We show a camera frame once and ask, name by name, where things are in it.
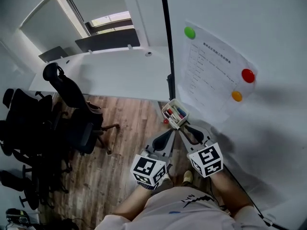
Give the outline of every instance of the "white t-shirt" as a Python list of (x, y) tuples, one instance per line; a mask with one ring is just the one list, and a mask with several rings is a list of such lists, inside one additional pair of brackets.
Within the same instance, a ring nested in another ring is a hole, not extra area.
[(259, 230), (267, 229), (253, 207), (231, 218), (214, 199), (191, 187), (174, 187), (152, 196), (133, 220), (108, 215), (96, 230)]

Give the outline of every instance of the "white basket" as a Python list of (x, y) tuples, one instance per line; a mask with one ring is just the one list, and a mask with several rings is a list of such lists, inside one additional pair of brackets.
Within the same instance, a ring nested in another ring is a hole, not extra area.
[[(170, 106), (171, 107), (173, 107), (173, 106), (179, 107), (182, 111), (184, 111), (186, 113), (186, 116), (183, 119), (181, 119), (178, 123), (174, 122), (173, 120), (169, 120), (164, 113), (169, 109)], [(186, 119), (188, 118), (188, 115), (189, 115), (188, 110), (177, 99), (171, 100), (169, 103), (167, 103), (165, 105), (165, 107), (162, 108), (161, 111), (162, 111), (163, 117), (168, 119), (170, 125), (175, 129), (179, 129), (179, 127), (186, 121)]]

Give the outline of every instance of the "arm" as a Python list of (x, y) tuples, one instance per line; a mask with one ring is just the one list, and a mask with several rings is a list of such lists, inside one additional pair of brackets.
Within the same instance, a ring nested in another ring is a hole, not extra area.
[(243, 207), (254, 206), (245, 192), (243, 192), (224, 172), (217, 172), (210, 177), (233, 217)]
[(115, 209), (113, 215), (122, 216), (132, 221), (143, 211), (151, 194), (152, 190), (146, 189), (140, 185), (137, 186), (134, 192)]

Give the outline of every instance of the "red magnet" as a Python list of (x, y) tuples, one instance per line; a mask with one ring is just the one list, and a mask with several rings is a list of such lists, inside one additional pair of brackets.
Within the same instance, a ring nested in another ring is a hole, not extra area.
[(244, 69), (242, 71), (242, 77), (248, 83), (255, 81), (255, 75), (250, 69)]

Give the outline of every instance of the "orange magnet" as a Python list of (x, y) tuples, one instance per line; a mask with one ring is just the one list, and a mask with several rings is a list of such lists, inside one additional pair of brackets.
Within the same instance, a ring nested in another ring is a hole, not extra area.
[(231, 96), (236, 102), (240, 102), (242, 100), (242, 95), (239, 91), (233, 91)]
[(244, 69), (242, 71), (242, 78), (246, 82), (252, 83), (253, 81), (255, 81), (255, 74), (250, 69)]

